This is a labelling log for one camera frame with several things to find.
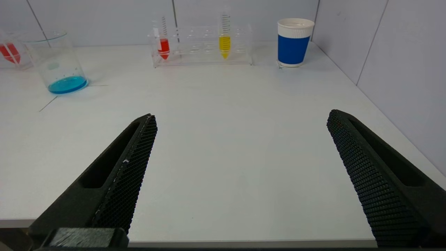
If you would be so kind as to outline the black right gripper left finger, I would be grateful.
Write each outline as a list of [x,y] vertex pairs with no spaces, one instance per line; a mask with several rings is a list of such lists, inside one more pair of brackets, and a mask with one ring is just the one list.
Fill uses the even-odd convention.
[[132,121],[31,224],[34,244],[58,228],[119,228],[129,233],[157,135],[152,114]]

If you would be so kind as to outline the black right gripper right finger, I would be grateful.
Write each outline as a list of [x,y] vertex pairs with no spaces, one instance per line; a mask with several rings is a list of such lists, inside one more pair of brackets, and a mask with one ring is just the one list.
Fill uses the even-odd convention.
[[349,113],[326,123],[380,248],[446,245],[446,192]]

